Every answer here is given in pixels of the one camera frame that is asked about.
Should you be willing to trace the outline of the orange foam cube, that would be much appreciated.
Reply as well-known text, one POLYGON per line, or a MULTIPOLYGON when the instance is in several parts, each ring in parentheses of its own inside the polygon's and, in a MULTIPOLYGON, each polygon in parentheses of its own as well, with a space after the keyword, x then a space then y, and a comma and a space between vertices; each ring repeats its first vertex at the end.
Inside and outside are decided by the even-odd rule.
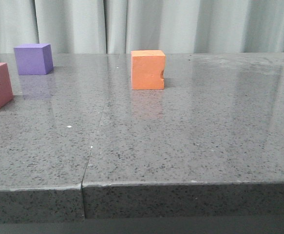
POLYGON ((161 50, 131 51, 132 90, 163 90, 165 62, 161 50))

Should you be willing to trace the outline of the grey curtain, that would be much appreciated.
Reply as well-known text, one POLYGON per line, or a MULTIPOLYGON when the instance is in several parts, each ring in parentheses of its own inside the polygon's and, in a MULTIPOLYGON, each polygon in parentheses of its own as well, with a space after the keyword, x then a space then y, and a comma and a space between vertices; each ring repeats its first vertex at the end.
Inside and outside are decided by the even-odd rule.
POLYGON ((284 0, 0 0, 0 53, 284 52, 284 0))

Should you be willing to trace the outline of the purple foam cube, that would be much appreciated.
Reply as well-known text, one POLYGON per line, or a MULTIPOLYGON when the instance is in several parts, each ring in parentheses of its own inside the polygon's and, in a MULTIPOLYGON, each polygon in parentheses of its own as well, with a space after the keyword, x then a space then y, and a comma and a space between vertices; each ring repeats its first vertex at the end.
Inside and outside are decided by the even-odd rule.
POLYGON ((48 43, 14 47, 19 75, 47 75, 53 69, 52 49, 48 43))

